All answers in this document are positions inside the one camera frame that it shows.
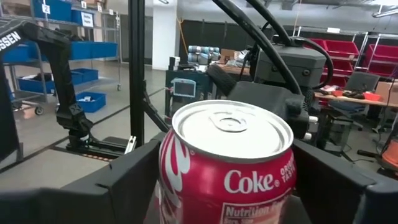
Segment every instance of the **red soda can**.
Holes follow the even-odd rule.
[[[293,139],[283,119],[257,106],[180,108],[160,146],[160,222],[280,223],[296,181]]]

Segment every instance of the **white pillar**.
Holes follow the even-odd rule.
[[[178,0],[153,0],[153,41],[152,41],[152,68],[167,70],[169,57],[178,52],[179,35],[177,22]]]

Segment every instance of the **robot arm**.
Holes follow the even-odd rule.
[[[69,67],[70,41],[60,32],[46,29],[29,21],[0,19],[0,55],[31,40],[38,44],[50,63],[60,107],[57,122],[70,130],[69,135],[83,138],[93,125],[77,104]]]

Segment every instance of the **gray floor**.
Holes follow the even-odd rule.
[[[72,63],[72,68],[90,67],[90,62]],[[100,111],[87,114],[92,121],[99,121],[114,112],[129,105],[129,79],[128,67],[122,65],[120,68],[113,62],[93,62],[93,68],[100,71],[100,75],[110,78],[118,78],[118,70],[121,71],[121,91],[117,91],[116,85],[102,86],[92,89],[92,91],[104,92],[107,94],[107,105]],[[17,74],[20,76],[31,75],[38,71],[26,67],[17,67]],[[162,71],[146,68],[146,80],[149,93],[153,93],[164,86],[165,73]],[[160,91],[151,97],[153,105],[161,112],[164,111],[164,92]],[[24,143],[25,156],[35,153],[38,150],[54,143],[55,141],[67,136],[67,132],[62,129],[55,120],[55,105],[47,105],[45,114],[36,116],[33,110],[15,112],[17,129],[20,142]],[[108,136],[118,138],[128,138],[130,135],[129,109],[126,109],[110,119],[103,121],[92,129],[93,134],[98,139]],[[146,116],[145,120],[145,140],[148,141],[152,136],[159,132],[155,124]],[[375,151],[375,145],[371,138],[375,138],[367,129],[362,132],[352,131],[346,148],[347,154],[353,159],[366,159],[356,155],[357,149]],[[358,161],[357,165],[370,170],[376,170],[379,166],[375,162]],[[19,164],[0,174],[0,190],[4,189],[23,189],[28,187],[62,187],[80,177],[83,177],[103,166],[106,162],[76,156],[59,151],[47,150],[39,155]]]

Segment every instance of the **office chair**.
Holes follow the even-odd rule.
[[[354,72],[345,86],[345,90],[351,91],[374,91],[379,82],[380,76],[366,72]],[[329,102],[334,110],[339,111],[343,116],[352,119],[352,115],[362,113],[367,105],[346,101],[333,100]],[[363,125],[354,121],[353,124],[362,131]]]

